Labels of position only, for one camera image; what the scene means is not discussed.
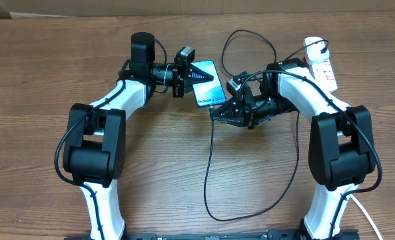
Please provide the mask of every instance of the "black cable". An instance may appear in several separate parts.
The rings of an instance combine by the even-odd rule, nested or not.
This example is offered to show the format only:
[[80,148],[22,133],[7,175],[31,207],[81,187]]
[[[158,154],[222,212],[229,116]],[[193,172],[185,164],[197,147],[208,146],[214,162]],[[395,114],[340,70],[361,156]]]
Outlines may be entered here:
[[[166,62],[168,61],[168,55],[166,54],[166,49],[165,47],[163,47],[162,43],[159,40],[155,39],[155,42],[159,44],[160,48],[163,50],[163,54],[165,54],[165,62],[163,63],[163,65],[166,65]],[[161,92],[155,91],[155,93],[166,93],[167,91],[168,91],[168,86],[166,85],[163,91]]]
[[212,134],[210,136],[210,152],[209,152],[209,160],[208,160],[208,167],[206,170],[206,176],[204,177],[204,186],[203,186],[203,199],[204,199],[204,206],[206,207],[206,211],[209,214],[210,217],[212,217],[214,220],[217,221],[234,221],[234,220],[238,220],[238,219],[246,219],[249,217],[256,217],[258,215],[261,215],[263,213],[266,213],[267,211],[270,211],[272,208],[276,207],[276,205],[278,203],[280,203],[280,201],[282,200],[282,198],[284,197],[284,195],[286,195],[286,192],[289,190],[290,185],[293,182],[293,179],[295,177],[295,173],[296,170],[298,169],[298,164],[299,164],[299,140],[298,140],[298,124],[299,124],[299,111],[298,111],[298,115],[296,116],[296,165],[295,165],[295,169],[293,171],[292,177],[290,178],[289,184],[286,187],[286,189],[283,191],[282,195],[277,199],[277,201],[275,203],[273,203],[270,207],[267,207],[266,209],[259,211],[258,213],[253,213],[250,215],[245,215],[245,216],[241,216],[241,217],[233,217],[230,219],[219,219],[216,218],[212,215],[212,213],[210,213],[209,208],[208,208],[208,203],[206,200],[206,183],[208,180],[208,174],[209,174],[209,168],[210,168],[210,161],[212,160],[212,150],[213,150],[213,132],[214,132],[214,121],[212,120]]
[[222,68],[224,69],[224,71],[225,71],[228,75],[230,75],[231,77],[233,76],[233,75],[225,68],[225,65],[224,65],[224,53],[225,53],[226,47],[228,46],[228,44],[230,44],[230,42],[229,42],[229,41],[230,41],[230,38],[231,38],[235,33],[238,33],[238,32],[252,33],[252,34],[254,34],[254,35],[256,35],[256,36],[262,38],[267,44],[270,45],[272,51],[274,52],[274,63],[277,61],[277,52],[276,52],[276,49],[274,48],[274,45],[273,45],[268,39],[266,39],[264,36],[262,36],[262,35],[259,34],[259,33],[255,33],[255,32],[253,32],[253,31],[249,31],[249,30],[239,29],[239,30],[236,30],[236,31],[234,31],[234,32],[232,32],[232,33],[230,34],[230,37],[228,37],[228,39],[226,40],[226,42],[225,42],[225,44],[224,44],[224,49],[222,50],[222,53],[221,53],[221,65],[222,65]]
[[321,50],[321,53],[325,53],[325,52],[327,51],[327,49],[328,49],[329,41],[327,41],[327,40],[325,40],[325,39],[322,39],[322,40],[315,41],[315,42],[313,42],[313,43],[311,43],[311,44],[308,44],[307,46],[301,47],[300,49],[298,49],[297,51],[295,51],[294,53],[292,53],[291,55],[289,55],[289,57],[287,57],[287,58],[284,59],[283,61],[286,61],[286,60],[290,59],[290,58],[293,57],[295,54],[297,54],[297,53],[299,53],[300,51],[306,49],[307,47],[309,47],[309,46],[311,46],[311,45],[314,45],[314,44],[317,44],[317,43],[320,43],[320,42],[325,42],[325,43],[326,43],[326,46],[323,47],[323,49]]
[[[129,60],[125,61],[125,64],[123,64],[122,69],[121,69],[121,75],[123,75],[126,66],[129,64]],[[86,190],[88,190],[91,193],[91,197],[93,198],[93,204],[95,207],[95,215],[96,215],[96,219],[97,219],[97,225],[98,225],[98,231],[101,234],[101,240],[105,240],[104,238],[104,233],[103,233],[103,226],[101,225],[101,220],[99,218],[99,209],[98,209],[98,203],[97,203],[97,196],[96,193],[87,185],[85,185],[84,183],[82,184],[77,184],[74,181],[66,178],[61,171],[59,170],[59,166],[58,166],[58,161],[59,161],[59,154],[61,152],[61,148],[63,147],[63,144],[65,143],[65,140],[67,139],[67,137],[71,134],[71,132],[74,130],[74,128],[77,127],[77,125],[85,120],[87,117],[89,117],[95,110],[105,106],[106,104],[110,103],[114,98],[116,98],[117,96],[119,96],[119,94],[121,94],[121,92],[126,89],[126,83],[125,80],[123,81],[123,86],[120,90],[118,90],[115,94],[113,94],[111,97],[106,98],[105,101],[103,101],[102,103],[94,106],[92,109],[90,109],[89,111],[87,111],[82,117],[80,117],[68,130],[67,132],[64,134],[64,136],[61,138],[57,150],[55,151],[55,158],[54,158],[54,166],[55,166],[55,171],[58,174],[58,177],[63,180],[66,183],[72,184],[74,186],[79,186],[79,187],[83,187]]]
[[379,186],[379,184],[381,183],[381,180],[382,180],[382,166],[381,166],[381,162],[380,162],[380,160],[379,160],[379,156],[378,156],[378,154],[376,153],[375,149],[373,148],[372,144],[371,144],[371,143],[369,142],[369,140],[367,139],[367,137],[363,134],[363,132],[360,130],[360,128],[357,126],[357,124],[351,119],[351,117],[349,117],[349,116],[346,114],[345,111],[341,110],[341,108],[339,108],[335,103],[333,103],[333,101],[330,100],[330,99],[328,98],[328,96],[324,93],[324,91],[323,91],[316,83],[314,83],[314,82],[311,81],[311,80],[308,80],[306,77],[299,76],[299,75],[297,75],[297,74],[289,73],[289,72],[286,72],[286,71],[277,71],[277,70],[259,71],[259,72],[256,72],[256,73],[250,75],[248,78],[246,78],[246,79],[243,81],[243,84],[240,86],[240,89],[238,90],[239,96],[241,96],[243,85],[244,85],[247,81],[249,81],[249,79],[251,79],[253,76],[257,76],[257,75],[262,74],[262,73],[279,73],[279,74],[290,75],[290,76],[292,76],[292,77],[296,77],[297,79],[301,79],[301,80],[303,80],[303,81],[309,83],[311,86],[313,86],[313,87],[318,91],[318,93],[324,98],[324,100],[326,100],[333,108],[335,108],[335,110],[337,110],[339,113],[341,113],[342,116],[344,116],[344,118],[350,123],[351,127],[353,128],[353,130],[355,130],[355,131],[359,134],[359,136],[361,136],[361,138],[363,138],[364,142],[367,144],[367,146],[368,146],[370,152],[373,154],[373,156],[374,156],[374,158],[375,158],[376,166],[377,166],[377,168],[378,168],[378,178],[376,179],[375,184],[373,184],[373,186],[368,187],[368,188],[365,188],[365,189],[356,189],[356,190],[348,191],[348,192],[344,193],[344,194],[341,196],[341,198],[340,198],[340,200],[339,200],[339,203],[338,203],[338,206],[336,207],[333,220],[332,220],[332,222],[331,222],[330,233],[329,233],[329,239],[332,240],[332,238],[333,238],[332,235],[333,235],[334,223],[336,222],[336,219],[338,218],[338,214],[339,214],[340,208],[341,208],[341,206],[342,206],[342,202],[345,200],[345,198],[346,198],[349,194],[353,194],[353,193],[365,193],[365,192],[369,192],[369,191],[375,190],[375,188],[377,188],[377,187]]

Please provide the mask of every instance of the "wooden table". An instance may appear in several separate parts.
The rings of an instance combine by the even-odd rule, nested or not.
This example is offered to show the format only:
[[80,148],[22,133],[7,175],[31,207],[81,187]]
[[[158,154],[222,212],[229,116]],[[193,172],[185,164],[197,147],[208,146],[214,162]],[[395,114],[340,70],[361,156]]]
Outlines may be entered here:
[[[186,45],[196,60],[213,59],[225,86],[220,53],[235,29],[269,38],[282,59],[307,36],[330,40],[339,90],[335,95],[372,114],[381,186],[357,195],[385,239],[395,239],[395,12],[300,13],[219,16],[103,17],[0,21],[0,239],[62,239],[90,229],[78,187],[62,182],[53,167],[55,148],[74,103],[108,93],[130,56],[131,34],[148,31],[169,60]],[[264,69],[268,45],[239,34],[229,46],[233,73]],[[157,49],[157,61],[163,54]],[[286,187],[294,164],[296,113],[253,131],[215,125],[208,204],[218,217],[261,210]],[[202,198],[210,143],[208,109],[192,93],[152,97],[127,121],[127,159],[119,179],[121,212],[130,233],[228,233],[293,229],[307,213],[315,181],[308,155],[309,124],[301,117],[301,162],[285,198],[264,215],[218,223]],[[373,184],[367,176],[361,187]],[[348,204],[342,228],[375,239],[357,206]]]

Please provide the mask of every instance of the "wooden floor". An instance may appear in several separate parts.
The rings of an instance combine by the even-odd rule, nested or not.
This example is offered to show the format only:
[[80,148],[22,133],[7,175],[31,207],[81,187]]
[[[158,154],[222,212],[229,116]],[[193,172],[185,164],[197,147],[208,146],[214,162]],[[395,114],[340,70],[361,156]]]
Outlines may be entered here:
[[[221,16],[103,17],[0,21],[0,239],[62,239],[88,233],[78,187],[53,167],[55,148],[74,103],[108,93],[130,57],[131,34],[148,31],[169,61],[183,46],[196,60],[213,59],[222,84],[220,53],[235,29],[272,41],[279,59],[307,36],[330,41],[339,90],[335,95],[372,114],[381,158],[381,186],[357,195],[385,239],[395,239],[395,12]],[[260,39],[238,34],[225,55],[232,73],[255,72],[273,60]],[[157,61],[163,61],[157,49]],[[253,131],[215,124],[208,204],[217,217],[261,210],[277,200],[296,161],[296,113]],[[284,199],[264,215],[219,223],[206,213],[203,180],[210,144],[208,109],[192,93],[156,94],[127,121],[127,159],[119,179],[121,212],[130,233],[228,233],[296,228],[307,213],[315,181],[308,168],[309,124],[301,117],[301,162]],[[362,187],[373,184],[367,176]],[[362,212],[348,204],[343,228],[375,239]]]

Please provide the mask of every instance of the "wooden surface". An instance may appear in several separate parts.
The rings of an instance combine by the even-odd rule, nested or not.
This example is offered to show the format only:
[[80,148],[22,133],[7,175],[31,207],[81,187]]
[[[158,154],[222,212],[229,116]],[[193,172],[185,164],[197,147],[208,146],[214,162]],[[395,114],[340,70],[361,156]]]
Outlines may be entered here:
[[[384,178],[357,195],[385,239],[395,239],[395,12],[305,13],[176,17],[105,17],[0,21],[0,239],[62,239],[90,229],[78,187],[53,168],[55,148],[74,103],[108,93],[130,56],[137,31],[156,36],[171,61],[185,45],[196,60],[213,59],[225,86],[220,52],[235,29],[269,38],[282,59],[311,35],[330,40],[339,90],[351,105],[372,114],[375,147]],[[228,48],[233,73],[254,72],[272,61],[260,39],[240,34]],[[163,54],[157,50],[157,61]],[[253,131],[215,125],[208,204],[218,217],[254,213],[277,200],[295,164],[296,113]],[[243,221],[218,223],[202,198],[210,143],[208,109],[192,93],[173,99],[156,94],[127,121],[127,159],[119,179],[121,212],[130,233],[228,233],[290,229],[307,213],[315,182],[308,168],[309,124],[301,117],[301,162],[285,198],[272,211]],[[364,186],[373,184],[367,176]],[[351,202],[343,228],[375,239]]]

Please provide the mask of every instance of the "white power strip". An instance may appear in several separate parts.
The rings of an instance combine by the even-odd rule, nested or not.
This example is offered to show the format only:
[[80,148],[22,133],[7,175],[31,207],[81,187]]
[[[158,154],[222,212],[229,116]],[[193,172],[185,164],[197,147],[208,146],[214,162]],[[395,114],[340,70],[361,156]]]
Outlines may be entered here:
[[[320,37],[307,37],[304,40],[304,46],[307,46],[315,41],[322,40]],[[321,53],[325,47],[324,42],[316,43],[306,48],[305,59],[310,65],[311,75],[314,77],[318,85],[325,91],[333,93],[338,89],[335,75],[333,74],[332,65],[329,60],[329,50]]]

